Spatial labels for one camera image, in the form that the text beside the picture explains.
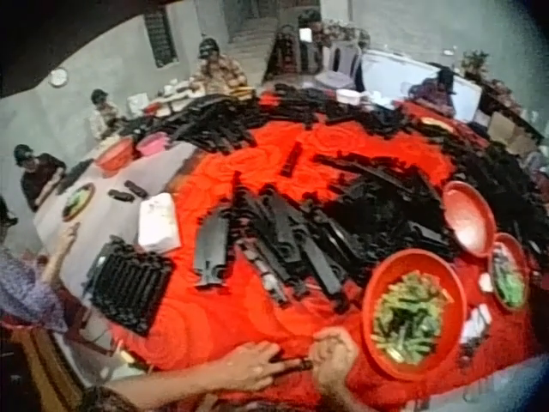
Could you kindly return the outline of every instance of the red plate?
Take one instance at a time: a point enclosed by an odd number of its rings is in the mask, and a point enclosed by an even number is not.
[[[440,287],[453,300],[444,308],[442,335],[437,340],[435,352],[423,359],[417,366],[393,362],[371,340],[373,315],[377,301],[387,291],[389,285],[398,282],[405,274],[414,270],[419,270],[438,279]],[[453,353],[458,347],[466,316],[467,298],[462,283],[449,264],[429,251],[406,249],[387,257],[373,271],[366,287],[362,305],[364,340],[373,360],[389,376],[408,381],[423,380],[435,371],[441,363],[453,357]]]
[[[518,243],[518,240],[516,240],[510,234],[507,234],[507,233],[496,234],[496,239],[494,240],[494,246],[496,245],[502,245],[505,249],[507,249],[509,254],[513,257],[513,260],[515,261],[516,268],[518,269],[519,272],[521,272],[522,279],[524,281],[524,301],[522,302],[521,306],[509,306],[505,303],[505,301],[499,295],[498,288],[496,288],[496,279],[493,275],[493,267],[492,267],[493,258],[492,258],[492,254],[490,254],[490,258],[488,259],[488,273],[492,278],[492,284],[494,285],[494,294],[496,295],[496,299],[504,309],[507,309],[510,312],[521,311],[524,308],[524,305],[526,304],[526,302],[528,301],[528,273],[529,273],[528,260],[526,259],[526,255],[522,250],[521,244]]]
[[[486,258],[496,237],[496,221],[480,193],[465,182],[451,181],[443,190],[444,218],[463,249]]]

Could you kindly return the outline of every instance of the potted plant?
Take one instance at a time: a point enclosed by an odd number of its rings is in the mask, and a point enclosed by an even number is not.
[[[469,51],[463,53],[462,69],[466,79],[480,82],[488,72],[486,61],[490,55],[484,51]]]

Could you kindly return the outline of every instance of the pink container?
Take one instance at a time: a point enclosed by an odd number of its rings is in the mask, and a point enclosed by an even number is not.
[[[143,140],[141,140],[137,144],[136,149],[143,156],[151,156],[166,150],[167,143],[168,135],[163,131],[159,131],[152,135],[148,135]]]

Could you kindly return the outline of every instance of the black shirt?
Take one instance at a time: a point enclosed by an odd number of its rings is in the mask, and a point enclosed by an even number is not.
[[[40,196],[44,186],[51,180],[56,170],[61,167],[66,169],[67,166],[56,159],[51,154],[43,153],[36,156],[38,160],[37,168],[34,172],[25,171],[21,176],[21,188],[23,190],[23,195],[27,199],[28,207],[31,208],[33,212],[38,210],[36,206],[36,199]]]

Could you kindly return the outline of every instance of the wall clock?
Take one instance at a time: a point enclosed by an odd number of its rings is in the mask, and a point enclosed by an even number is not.
[[[58,67],[51,71],[50,81],[52,87],[62,88],[69,81],[69,72],[63,67]]]

